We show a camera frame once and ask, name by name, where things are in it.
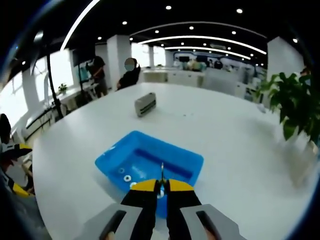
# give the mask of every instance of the blue tray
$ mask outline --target blue tray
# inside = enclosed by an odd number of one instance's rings
[[[164,176],[194,186],[204,158],[139,131],[132,131],[95,160],[98,169],[124,192],[129,192],[130,183],[148,179],[161,179],[161,164]],[[131,176],[126,182],[124,177]],[[167,217],[167,196],[158,198],[156,214]]]

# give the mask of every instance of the person sitting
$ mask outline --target person sitting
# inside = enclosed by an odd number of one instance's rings
[[[180,69],[181,68],[181,62],[179,61],[179,58],[175,58],[173,62],[173,66]]]
[[[127,72],[122,76],[122,78],[116,84],[117,91],[133,86],[137,84],[139,80],[141,67],[138,64],[137,59],[128,58],[124,64],[126,66]]]
[[[213,67],[215,69],[222,69],[224,67],[223,63],[221,62],[220,58],[218,58],[214,64],[213,64]]]

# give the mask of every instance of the ceiling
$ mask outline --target ceiling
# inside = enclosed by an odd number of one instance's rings
[[[28,29],[29,32],[28,36],[19,43],[15,55],[17,59],[28,58],[34,36],[38,30],[43,30],[47,42],[51,43],[50,51],[59,50],[71,26],[91,0],[61,0],[60,4],[31,26],[29,23],[33,16],[37,12],[41,12],[40,9],[43,7],[41,2],[43,1],[10,0],[5,3],[2,10],[6,13],[1,17],[4,23],[7,23],[4,24],[7,37],[0,48],[2,56],[8,52],[8,47],[13,44],[14,39],[23,29]],[[270,4],[270,1],[267,4],[266,2],[242,3],[239,1],[238,4],[234,4],[226,1],[208,1],[200,4],[198,2],[185,1],[182,3],[165,0],[158,2],[101,0],[80,22],[66,47],[76,48],[83,44],[106,42],[115,34],[130,35],[133,42],[170,36],[196,35],[233,40],[267,52],[267,42],[281,36],[298,51],[301,51],[300,44],[293,43],[292,39],[295,38],[295,35],[285,23],[291,18],[292,11],[286,11],[284,14],[283,8],[279,8],[280,4]],[[238,8],[243,10],[242,14],[237,13]],[[210,48],[210,44],[230,47],[230,51],[234,53],[245,56],[254,54],[254,57],[251,58],[253,63],[267,64],[267,55],[225,41],[188,38],[183,41],[171,39],[149,44],[179,47],[181,42],[188,47]]]

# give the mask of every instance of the green plant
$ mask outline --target green plant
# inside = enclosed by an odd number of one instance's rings
[[[313,87],[313,82],[312,75],[298,79],[295,73],[286,77],[281,72],[274,74],[269,82],[263,81],[256,92],[256,97],[269,92],[270,109],[280,110],[285,140],[293,136],[296,128],[298,134],[304,131],[311,141],[320,134],[320,93]]]
[[[68,87],[66,84],[61,83],[61,85],[58,87],[59,93],[65,93],[67,91]]]

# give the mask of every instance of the desk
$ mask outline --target desk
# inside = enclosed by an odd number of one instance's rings
[[[134,101],[155,92],[157,108],[144,118]],[[278,115],[251,102],[180,85],[141,83],[93,101],[54,124],[34,142],[33,180],[42,219],[53,240],[76,237],[83,224],[124,196],[97,169],[95,160],[133,130],[201,154],[195,185],[239,225],[248,240],[283,240],[311,200],[314,181],[293,188],[276,151]],[[165,220],[156,234],[168,239]]]

